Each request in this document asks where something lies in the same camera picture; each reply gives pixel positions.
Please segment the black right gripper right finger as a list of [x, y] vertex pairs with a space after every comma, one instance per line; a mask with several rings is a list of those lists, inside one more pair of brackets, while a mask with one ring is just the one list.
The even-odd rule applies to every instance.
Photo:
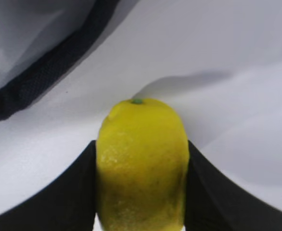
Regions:
[[189, 141], [187, 231], [282, 231], [282, 211], [222, 174]]

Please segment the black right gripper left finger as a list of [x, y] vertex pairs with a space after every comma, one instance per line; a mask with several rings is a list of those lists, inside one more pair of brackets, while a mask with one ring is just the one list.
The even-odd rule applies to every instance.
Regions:
[[0, 231], [91, 231], [95, 218], [95, 141], [57, 179], [0, 215]]

